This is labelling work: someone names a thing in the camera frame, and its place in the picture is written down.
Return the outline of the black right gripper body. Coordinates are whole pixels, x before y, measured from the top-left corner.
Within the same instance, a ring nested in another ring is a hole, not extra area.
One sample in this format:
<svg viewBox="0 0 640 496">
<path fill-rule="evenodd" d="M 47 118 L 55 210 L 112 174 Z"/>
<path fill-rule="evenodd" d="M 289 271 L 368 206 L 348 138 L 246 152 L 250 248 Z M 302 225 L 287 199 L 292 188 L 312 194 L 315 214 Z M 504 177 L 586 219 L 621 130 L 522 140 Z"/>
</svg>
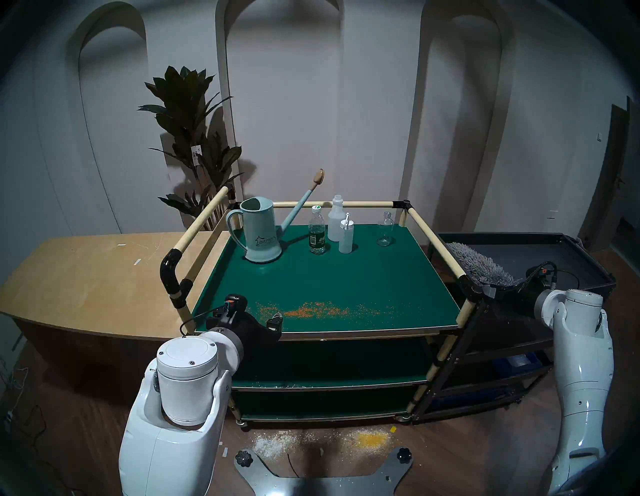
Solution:
<svg viewBox="0 0 640 496">
<path fill-rule="evenodd" d="M 522 316 L 535 316 L 535 305 L 538 296 L 545 291 L 545 280 L 533 278 L 522 289 L 526 281 L 512 287 L 498 287 L 483 285 L 482 291 L 486 298 L 495 300 L 501 307 L 516 312 Z"/>
</svg>

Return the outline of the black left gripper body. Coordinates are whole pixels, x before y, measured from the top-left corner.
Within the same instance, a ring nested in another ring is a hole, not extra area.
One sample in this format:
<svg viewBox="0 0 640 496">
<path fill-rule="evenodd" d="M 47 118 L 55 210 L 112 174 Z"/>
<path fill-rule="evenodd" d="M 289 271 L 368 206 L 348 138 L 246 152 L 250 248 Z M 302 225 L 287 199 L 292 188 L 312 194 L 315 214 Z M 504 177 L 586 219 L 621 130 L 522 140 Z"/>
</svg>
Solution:
<svg viewBox="0 0 640 496">
<path fill-rule="evenodd" d="M 223 318 L 223 328 L 230 330 L 239 339 L 243 350 L 270 346 L 270 330 L 247 312 L 226 316 Z"/>
</svg>

